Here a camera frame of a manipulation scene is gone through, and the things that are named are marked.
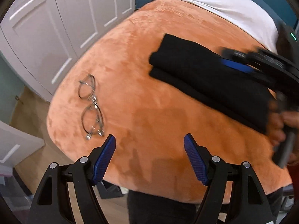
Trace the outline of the person right hand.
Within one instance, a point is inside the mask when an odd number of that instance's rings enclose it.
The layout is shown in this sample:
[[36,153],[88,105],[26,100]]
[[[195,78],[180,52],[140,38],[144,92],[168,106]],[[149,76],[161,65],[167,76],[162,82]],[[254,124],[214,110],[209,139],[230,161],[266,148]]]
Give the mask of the person right hand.
[[[266,125],[266,136],[273,147],[277,147],[286,139],[286,133],[283,132],[284,126],[296,128],[298,130],[298,112],[284,111],[278,113],[278,104],[276,101],[269,103],[268,122]],[[298,165],[298,134],[293,146],[293,151],[289,156],[287,166]]]

